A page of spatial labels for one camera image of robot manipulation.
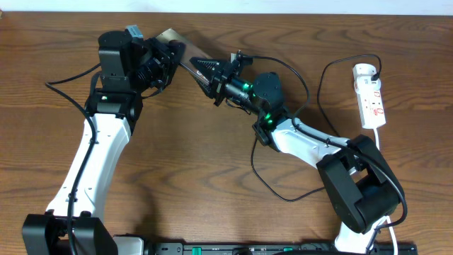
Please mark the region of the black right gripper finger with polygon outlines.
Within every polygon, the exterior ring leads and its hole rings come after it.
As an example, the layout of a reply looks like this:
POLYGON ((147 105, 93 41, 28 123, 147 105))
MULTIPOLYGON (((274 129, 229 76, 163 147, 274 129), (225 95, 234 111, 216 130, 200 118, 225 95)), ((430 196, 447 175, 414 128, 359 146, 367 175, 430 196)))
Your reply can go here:
POLYGON ((218 88, 220 85, 219 77, 215 76, 214 78, 208 79, 203 75, 196 74, 196 75, 193 75, 193 78, 195 79, 195 81, 197 82, 199 87, 202 89, 203 93, 208 98, 211 98, 211 99, 213 99, 213 98, 220 99, 221 98, 221 95, 218 92, 218 88))
POLYGON ((191 57, 190 63, 206 80, 212 80, 217 72, 227 63, 224 59, 191 57))

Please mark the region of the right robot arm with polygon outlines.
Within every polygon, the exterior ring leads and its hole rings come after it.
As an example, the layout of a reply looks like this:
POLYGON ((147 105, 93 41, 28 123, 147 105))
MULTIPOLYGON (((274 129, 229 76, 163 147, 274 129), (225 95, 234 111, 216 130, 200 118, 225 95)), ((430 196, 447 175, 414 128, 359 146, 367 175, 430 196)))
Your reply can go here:
POLYGON ((371 254, 375 239, 407 217, 403 188, 378 146, 366 135, 350 140, 327 135, 290 113, 282 84, 274 72, 253 82, 241 78, 253 57, 236 53, 230 60, 191 57, 193 76, 215 105, 231 101, 254 113, 255 141, 291 154, 317 169, 342 225, 334 241, 337 251, 371 254))

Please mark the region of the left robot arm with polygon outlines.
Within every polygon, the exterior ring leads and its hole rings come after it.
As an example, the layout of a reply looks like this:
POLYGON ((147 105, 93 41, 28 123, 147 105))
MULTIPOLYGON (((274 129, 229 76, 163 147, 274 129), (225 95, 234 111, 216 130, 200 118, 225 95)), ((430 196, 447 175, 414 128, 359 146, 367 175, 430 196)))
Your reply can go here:
POLYGON ((130 141, 146 98, 172 81, 185 45, 144 38, 134 25, 102 34, 99 62, 88 70, 88 98, 78 105, 84 131, 68 174, 42 214, 22 226, 28 254, 152 254, 135 234, 111 235, 105 204, 117 162, 130 141))

